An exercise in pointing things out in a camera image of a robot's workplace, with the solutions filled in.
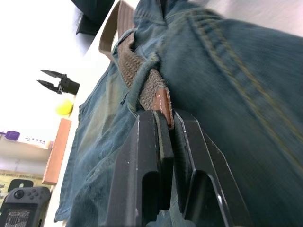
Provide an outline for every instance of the jeans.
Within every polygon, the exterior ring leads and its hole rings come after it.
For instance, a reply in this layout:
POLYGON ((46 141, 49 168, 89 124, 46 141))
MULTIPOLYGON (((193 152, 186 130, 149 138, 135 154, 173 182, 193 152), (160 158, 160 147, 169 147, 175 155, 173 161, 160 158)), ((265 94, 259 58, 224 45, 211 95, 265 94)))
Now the jeans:
MULTIPOLYGON (((223 152, 254 224, 303 224, 303 39, 167 2, 163 17, 157 1, 140 1, 134 51, 158 56, 173 108, 192 113, 223 152)), ((131 90, 112 62, 80 106, 55 221, 105 223, 115 158, 135 122, 131 90)), ((172 198, 149 225, 192 223, 172 198)))

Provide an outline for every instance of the stitching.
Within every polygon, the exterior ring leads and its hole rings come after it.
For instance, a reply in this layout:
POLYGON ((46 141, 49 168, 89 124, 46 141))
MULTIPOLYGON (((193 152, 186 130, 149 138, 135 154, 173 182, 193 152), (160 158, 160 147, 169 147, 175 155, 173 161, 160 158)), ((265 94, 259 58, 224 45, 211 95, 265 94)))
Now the stitching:
POLYGON ((176 15, 180 15, 180 14, 188 14, 190 12, 194 12, 194 11, 199 11, 201 8, 198 7, 198 8, 193 8, 193 9, 188 9, 188 10, 184 10, 182 12, 178 12, 178 13, 174 13, 172 15, 169 15, 168 17, 165 17, 165 19, 168 19, 168 18, 171 18, 171 17, 174 17, 176 15))
POLYGON ((153 20, 148 17, 134 17, 134 19, 136 19, 136 20, 144 19, 144 20, 148 20, 148 21, 153 22, 158 25, 162 25, 162 26, 166 25, 166 23, 164 23, 163 21, 153 20))
POLYGON ((158 97, 159 97, 159 100, 160 100, 160 110, 161 110, 161 113, 163 113, 163 111, 162 111, 162 101, 161 101, 161 96, 160 96, 160 95, 158 95, 158 97))
POLYGON ((228 77, 234 82, 236 88, 242 93, 242 95, 246 98, 248 103, 252 106, 252 108, 255 110, 257 116, 260 118, 260 120, 265 124, 266 128, 269 130, 269 132, 272 134, 272 136, 276 139, 276 141, 279 143, 279 145, 283 148, 283 150, 286 151, 287 155, 299 166, 300 170, 303 172, 303 166, 300 163, 300 161, 291 153, 291 150, 286 146, 286 144, 281 140, 280 136, 272 129, 271 125, 266 121, 266 119, 263 117, 261 111, 259 108, 255 105, 253 100, 246 94, 246 92, 243 90, 241 85, 238 83, 238 81, 233 77, 232 73, 229 71, 227 66, 221 61, 219 56, 217 55, 214 46, 212 45, 208 35, 206 34, 203 27, 199 27, 200 31, 202 33, 202 36, 204 37, 204 40, 206 44, 209 47, 209 50, 214 57, 214 59, 217 61, 217 63, 223 68, 223 70, 226 72, 228 77))
POLYGON ((279 113, 279 115, 282 117, 282 119, 285 121, 285 123, 290 127, 290 129, 293 131, 293 133, 299 138, 299 140, 303 143, 303 135, 299 132, 299 130, 294 126, 294 124, 288 119, 286 114, 283 112, 283 110, 280 108, 278 103, 276 103, 264 90, 264 88, 261 86, 261 84, 256 80, 254 75, 249 71, 249 69, 245 66, 245 64, 241 61, 241 59, 236 55, 236 53, 232 50, 231 46, 228 44, 228 41, 223 36, 222 32, 220 31, 219 27, 209 19, 209 15, 206 12, 206 21, 209 22, 209 24, 214 28, 215 32, 218 34, 219 38, 221 39, 223 45, 225 46, 226 50, 229 52, 229 54, 233 57, 233 59, 236 61, 236 63, 239 65, 241 70, 245 73, 245 75, 248 76, 248 78, 252 81, 252 83, 255 85, 257 90, 266 98, 266 100, 269 102, 269 104, 279 113))
POLYGON ((159 12, 157 11, 156 13, 152 13, 152 12, 148 12, 145 9, 136 9, 135 13, 134 13, 135 17, 141 17, 141 18, 145 18, 145 17, 155 17, 158 18, 161 22, 163 21, 162 15, 159 14, 159 12))

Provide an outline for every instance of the belt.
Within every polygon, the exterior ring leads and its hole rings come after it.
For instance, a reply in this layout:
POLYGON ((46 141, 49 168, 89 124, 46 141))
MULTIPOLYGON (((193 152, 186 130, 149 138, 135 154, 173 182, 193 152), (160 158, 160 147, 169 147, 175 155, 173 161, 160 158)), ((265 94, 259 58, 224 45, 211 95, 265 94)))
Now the belt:
MULTIPOLYGON (((111 61, 114 60, 111 47, 116 31, 118 30, 118 37, 120 38, 126 31, 134 28, 133 17, 134 9, 124 1, 119 1, 110 14, 101 35, 99 51, 105 54, 111 61)), ((140 67, 145 63, 145 60, 131 49, 133 43, 134 33, 130 33, 118 45, 119 69, 129 89, 132 88, 140 67)), ((144 86, 140 90, 139 101, 145 110, 161 111, 166 118, 169 128, 174 128, 169 89, 156 69, 150 69, 144 86)))

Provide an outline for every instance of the game controller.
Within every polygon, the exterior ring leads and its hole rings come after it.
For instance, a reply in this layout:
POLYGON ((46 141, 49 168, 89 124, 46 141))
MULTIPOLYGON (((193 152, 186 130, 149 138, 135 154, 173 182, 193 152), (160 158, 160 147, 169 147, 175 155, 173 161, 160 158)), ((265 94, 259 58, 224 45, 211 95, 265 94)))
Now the game controller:
POLYGON ((3 226, 23 222, 24 226, 37 227, 41 208, 50 200, 47 187, 15 188, 4 200, 3 226))

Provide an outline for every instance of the yellow object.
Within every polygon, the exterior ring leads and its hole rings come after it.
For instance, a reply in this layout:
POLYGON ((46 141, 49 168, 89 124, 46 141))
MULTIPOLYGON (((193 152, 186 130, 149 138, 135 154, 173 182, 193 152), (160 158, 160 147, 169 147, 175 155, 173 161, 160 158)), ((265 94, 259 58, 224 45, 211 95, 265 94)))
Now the yellow object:
POLYGON ((64 101, 56 108, 56 113, 59 115, 68 115, 71 113, 72 108, 73 103, 68 99, 64 99, 64 101))

